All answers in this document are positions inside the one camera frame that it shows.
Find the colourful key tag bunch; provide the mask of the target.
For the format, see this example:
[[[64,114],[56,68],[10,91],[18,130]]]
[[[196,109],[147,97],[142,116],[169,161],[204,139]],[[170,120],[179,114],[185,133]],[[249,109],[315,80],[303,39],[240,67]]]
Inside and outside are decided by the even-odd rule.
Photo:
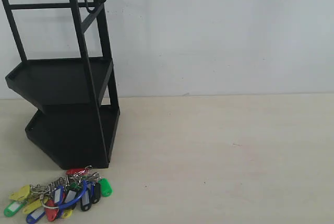
[[[113,194],[109,180],[91,169],[92,166],[69,169],[49,184],[21,187],[10,194],[4,216],[22,212],[26,223],[38,223],[44,217],[49,222],[69,218],[77,206],[82,212],[89,211],[102,197]]]

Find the black two-tier shelf rack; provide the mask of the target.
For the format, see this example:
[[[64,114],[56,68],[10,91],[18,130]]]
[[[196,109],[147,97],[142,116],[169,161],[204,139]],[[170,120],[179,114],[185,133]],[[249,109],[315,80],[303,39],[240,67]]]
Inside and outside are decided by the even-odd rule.
[[[20,63],[6,76],[10,89],[37,112],[27,138],[60,168],[107,168],[120,115],[114,63],[105,13],[107,0],[12,4],[2,0]],[[14,10],[69,8],[80,56],[30,60]]]

